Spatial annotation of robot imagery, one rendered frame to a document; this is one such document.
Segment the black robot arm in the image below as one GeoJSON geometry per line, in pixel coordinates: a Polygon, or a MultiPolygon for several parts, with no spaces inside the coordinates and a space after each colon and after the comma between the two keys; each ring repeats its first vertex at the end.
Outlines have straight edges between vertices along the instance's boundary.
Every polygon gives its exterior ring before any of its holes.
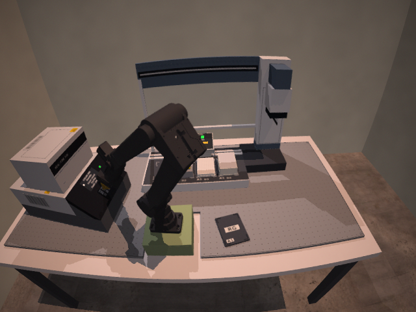
{"type": "Polygon", "coordinates": [[[154,233],[181,233],[183,214],[174,213],[167,203],[178,181],[207,150],[187,117],[182,104],[169,103],[143,119],[117,148],[105,141],[96,150],[114,176],[121,176],[127,161],[152,146],[164,157],[151,188],[136,201],[151,218],[149,230],[154,233]]]}

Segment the white thermal cycler with black keypad panel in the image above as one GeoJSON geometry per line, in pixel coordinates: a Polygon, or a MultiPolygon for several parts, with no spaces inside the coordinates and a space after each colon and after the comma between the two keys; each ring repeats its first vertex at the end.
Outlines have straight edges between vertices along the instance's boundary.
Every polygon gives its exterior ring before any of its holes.
{"type": "Polygon", "coordinates": [[[109,232],[131,186],[96,179],[104,160],[92,153],[83,127],[47,127],[10,162],[20,178],[9,188],[30,215],[109,232]]]}

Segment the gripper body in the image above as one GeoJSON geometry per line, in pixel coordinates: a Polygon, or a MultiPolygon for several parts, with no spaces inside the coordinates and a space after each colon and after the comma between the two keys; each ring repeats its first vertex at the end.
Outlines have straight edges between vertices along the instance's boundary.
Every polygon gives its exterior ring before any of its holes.
{"type": "Polygon", "coordinates": [[[118,190],[118,188],[119,188],[119,186],[120,186],[120,184],[121,184],[121,182],[123,181],[124,178],[120,175],[112,175],[109,172],[108,168],[107,168],[106,172],[104,172],[105,169],[106,169],[106,166],[103,165],[101,170],[98,172],[98,174],[96,176],[96,179],[99,182],[103,183],[105,186],[107,186],[109,188],[111,188],[113,186],[114,188],[116,188],[116,190],[118,190]],[[117,180],[119,176],[120,176],[120,178],[119,178],[119,180],[117,180]]]}

